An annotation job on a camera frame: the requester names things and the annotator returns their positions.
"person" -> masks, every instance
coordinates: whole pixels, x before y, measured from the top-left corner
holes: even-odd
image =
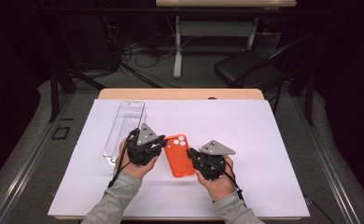
[[[119,148],[120,154],[116,159],[116,167],[120,162],[123,143]],[[232,176],[233,162],[229,156],[224,156],[224,159],[231,166],[226,166],[226,173]],[[120,223],[124,210],[138,193],[144,176],[153,169],[156,160],[157,157],[146,166],[138,166],[129,163],[129,157],[125,153],[121,166],[127,165],[121,170],[113,186],[105,190],[102,200],[85,216],[82,224]],[[252,209],[245,207],[244,202],[238,198],[231,180],[226,176],[210,181],[206,180],[199,171],[196,171],[196,174],[198,181],[208,190],[215,210],[227,224],[263,223],[255,217]]]

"orange phone case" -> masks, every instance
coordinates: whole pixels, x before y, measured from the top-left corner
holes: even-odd
[[[191,159],[188,157],[188,138],[184,134],[166,136],[167,145],[164,147],[165,155],[170,164],[174,177],[195,174]]]

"clear plastic container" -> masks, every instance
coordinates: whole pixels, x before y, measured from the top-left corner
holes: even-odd
[[[119,154],[119,146],[123,139],[129,135],[130,131],[141,127],[146,119],[147,113],[144,102],[121,102],[103,156],[115,159]]]

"white paper sheet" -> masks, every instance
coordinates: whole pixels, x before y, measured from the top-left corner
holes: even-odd
[[[49,210],[50,216],[85,216],[102,198],[113,167],[102,156],[121,100],[96,100]],[[183,133],[198,149],[210,140],[231,156],[245,203],[257,217],[310,216],[272,110],[259,100],[145,100],[156,134]],[[174,178],[165,153],[145,178],[125,217],[217,217],[195,175]]]

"wooden table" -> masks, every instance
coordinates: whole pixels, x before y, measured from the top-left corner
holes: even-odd
[[[258,89],[103,89],[98,99],[205,100],[210,97],[264,100]]]
[[[295,0],[156,0],[158,7],[294,7]],[[246,50],[252,50],[259,18],[248,21],[181,21],[175,22],[174,78],[181,78],[182,35],[247,36]]]

